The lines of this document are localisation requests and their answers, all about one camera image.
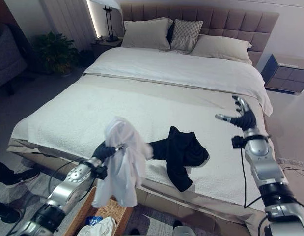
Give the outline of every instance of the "lamp base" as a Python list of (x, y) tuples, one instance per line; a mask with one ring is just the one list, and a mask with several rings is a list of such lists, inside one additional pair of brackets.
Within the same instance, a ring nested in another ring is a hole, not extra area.
[(106, 41), (107, 42), (115, 42), (115, 41), (118, 41), (119, 38), (117, 36), (113, 36), (112, 34), (109, 35), (107, 38), (106, 38)]

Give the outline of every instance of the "table lamp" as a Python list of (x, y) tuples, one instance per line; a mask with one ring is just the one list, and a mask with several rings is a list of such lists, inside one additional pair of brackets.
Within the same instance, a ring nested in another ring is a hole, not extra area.
[(90, 0), (90, 1), (102, 4), (105, 6), (103, 8), (103, 10), (106, 12), (106, 21), (107, 21), (107, 28), (108, 28), (108, 34), (109, 34), (108, 38), (106, 38), (106, 41), (115, 42), (115, 41), (119, 40), (117, 36), (113, 35), (112, 24), (111, 24), (111, 32), (110, 32), (109, 23), (108, 23), (108, 14), (109, 14), (110, 22), (111, 22), (111, 11), (112, 11), (111, 8), (116, 8), (118, 10), (121, 9), (119, 2), (116, 0)]

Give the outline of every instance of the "trousers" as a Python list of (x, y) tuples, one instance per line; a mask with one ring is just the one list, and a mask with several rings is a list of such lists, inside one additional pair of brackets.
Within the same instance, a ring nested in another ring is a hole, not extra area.
[(6, 165), (0, 162), (0, 182), (7, 184), (10, 183), (14, 178), (14, 171), (10, 170)]

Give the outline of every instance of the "curtain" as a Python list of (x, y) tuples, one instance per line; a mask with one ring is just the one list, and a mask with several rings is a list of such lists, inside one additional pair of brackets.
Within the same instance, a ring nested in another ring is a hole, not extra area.
[(86, 0), (41, 0), (55, 33), (74, 40), (75, 47), (89, 50), (95, 38), (95, 28)]

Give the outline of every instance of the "white shirt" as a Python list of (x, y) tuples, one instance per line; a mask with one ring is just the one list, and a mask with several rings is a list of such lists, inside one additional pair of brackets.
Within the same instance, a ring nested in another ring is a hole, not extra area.
[(145, 144), (140, 134), (124, 118), (114, 118), (105, 129), (105, 145), (126, 147), (107, 158), (107, 177), (97, 181), (93, 207), (101, 207), (114, 195), (120, 205), (133, 207), (138, 204), (135, 186), (145, 178), (146, 159), (153, 157), (153, 149)]

